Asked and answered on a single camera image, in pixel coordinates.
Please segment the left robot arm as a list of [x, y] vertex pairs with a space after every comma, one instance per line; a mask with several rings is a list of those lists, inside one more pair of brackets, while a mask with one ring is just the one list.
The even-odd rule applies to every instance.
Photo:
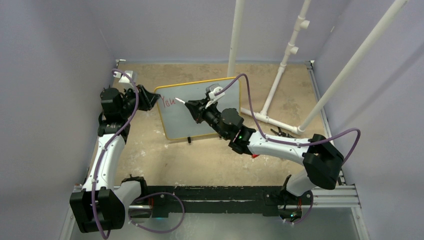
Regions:
[[118, 230], [124, 225], [129, 205], [146, 203], [149, 191], [141, 176], [122, 180], [114, 189], [115, 176], [121, 153], [130, 133], [130, 121], [136, 111], [150, 111], [161, 98], [142, 85], [123, 92], [109, 87], [100, 93], [102, 111], [97, 130], [97, 153], [92, 169], [79, 192], [69, 199], [75, 221], [82, 233]]

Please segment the red whiteboard marker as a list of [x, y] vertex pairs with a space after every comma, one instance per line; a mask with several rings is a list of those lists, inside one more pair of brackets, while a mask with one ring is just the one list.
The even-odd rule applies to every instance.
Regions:
[[175, 97], [174, 99], [177, 100], [178, 102], [182, 103], [182, 104], [185, 104], [186, 103], [184, 100], [182, 100], [180, 98]]

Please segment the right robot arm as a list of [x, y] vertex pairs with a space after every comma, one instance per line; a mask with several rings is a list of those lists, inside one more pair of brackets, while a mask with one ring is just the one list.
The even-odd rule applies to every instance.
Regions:
[[228, 146], [238, 154], [267, 155], [290, 160], [303, 170], [288, 176], [280, 196], [288, 204], [315, 187], [333, 190], [337, 184], [344, 156], [320, 134], [312, 138], [289, 138], [261, 134], [243, 124], [235, 108], [217, 109], [217, 103], [207, 106], [207, 100], [189, 100], [184, 106], [197, 124], [207, 123]]

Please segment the yellow framed whiteboard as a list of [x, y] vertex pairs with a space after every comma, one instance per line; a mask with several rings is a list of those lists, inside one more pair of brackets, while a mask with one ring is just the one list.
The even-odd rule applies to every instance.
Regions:
[[233, 78], [219, 78], [158, 86], [154, 90], [160, 95], [156, 105], [158, 107], [165, 137], [170, 140], [186, 140], [188, 137], [203, 137], [215, 135], [206, 122], [197, 124], [189, 109], [181, 102], [205, 99], [207, 88], [218, 84], [224, 88]]

